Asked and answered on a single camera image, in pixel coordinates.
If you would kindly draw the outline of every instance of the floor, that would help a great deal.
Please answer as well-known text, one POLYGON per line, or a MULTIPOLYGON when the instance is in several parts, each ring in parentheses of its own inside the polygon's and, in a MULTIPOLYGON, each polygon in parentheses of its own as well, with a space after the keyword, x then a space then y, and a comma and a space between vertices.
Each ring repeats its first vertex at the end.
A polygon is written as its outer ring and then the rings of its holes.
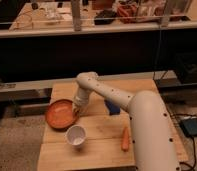
POLYGON ((44 116, 0 120, 0 171, 34 171, 42 142, 44 116))

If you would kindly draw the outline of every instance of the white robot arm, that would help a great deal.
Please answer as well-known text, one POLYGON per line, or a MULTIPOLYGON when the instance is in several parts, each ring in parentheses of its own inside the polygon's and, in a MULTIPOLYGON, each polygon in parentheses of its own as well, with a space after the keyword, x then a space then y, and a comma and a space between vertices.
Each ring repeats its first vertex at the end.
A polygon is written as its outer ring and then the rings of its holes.
POLYGON ((77 76, 74 110, 86 106, 92 91, 129 113, 136 168, 140 171, 179 171, 168 113, 160 95, 140 91, 135 95, 97 81, 95 72, 77 76))

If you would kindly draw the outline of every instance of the carrot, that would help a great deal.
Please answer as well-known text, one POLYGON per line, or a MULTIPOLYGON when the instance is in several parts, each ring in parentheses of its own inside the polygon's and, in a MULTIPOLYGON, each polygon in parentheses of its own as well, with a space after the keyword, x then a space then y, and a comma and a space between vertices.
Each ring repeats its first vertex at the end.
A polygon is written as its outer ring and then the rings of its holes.
POLYGON ((129 145, 130 145, 129 131, 128 131, 128 127, 125 126, 124 130, 123 130, 123 135, 122 135, 121 149, 123 151, 128 151, 129 150, 129 145))

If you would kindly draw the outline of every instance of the white cup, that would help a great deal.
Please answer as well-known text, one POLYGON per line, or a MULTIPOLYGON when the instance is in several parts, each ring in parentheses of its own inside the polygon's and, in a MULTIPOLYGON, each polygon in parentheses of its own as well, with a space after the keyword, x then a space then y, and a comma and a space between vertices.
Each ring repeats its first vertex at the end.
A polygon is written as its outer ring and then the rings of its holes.
POLYGON ((70 127, 66 132, 66 139, 75 148, 81 148, 86 139, 84 128, 79 125, 70 127))

